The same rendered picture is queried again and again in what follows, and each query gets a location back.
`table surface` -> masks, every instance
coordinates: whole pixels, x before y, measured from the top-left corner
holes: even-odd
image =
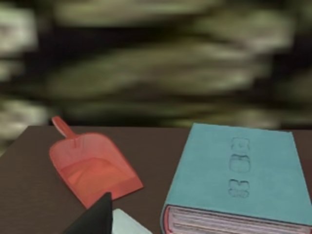
[[[110,137],[141,178],[144,189],[113,202],[153,234],[189,129],[73,127]],[[292,131],[312,195],[312,131]],[[29,127],[0,158],[1,234],[59,234],[85,208],[58,177],[48,155],[63,139],[52,126]]]

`camouflage background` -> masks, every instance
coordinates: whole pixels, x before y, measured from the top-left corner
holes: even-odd
[[[312,0],[0,1],[0,151],[28,125],[312,126]]]

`red dustpan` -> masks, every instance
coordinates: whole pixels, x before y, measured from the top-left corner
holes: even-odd
[[[143,188],[134,169],[108,137],[98,133],[76,135],[60,117],[52,121],[66,139],[51,147],[50,158],[86,208],[106,192],[117,199]]]

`dark wooden table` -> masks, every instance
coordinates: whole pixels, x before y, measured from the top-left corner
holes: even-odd
[[[109,136],[128,158],[145,188],[114,201],[153,234],[189,129],[73,127]],[[312,195],[312,131],[293,131]],[[61,233],[85,208],[59,179],[49,159],[62,139],[54,127],[29,127],[0,158],[0,233]]]

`light blue object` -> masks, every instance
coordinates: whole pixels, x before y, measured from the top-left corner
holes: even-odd
[[[121,209],[113,211],[112,234],[152,234]]]
[[[164,209],[168,205],[312,225],[288,132],[193,124]]]

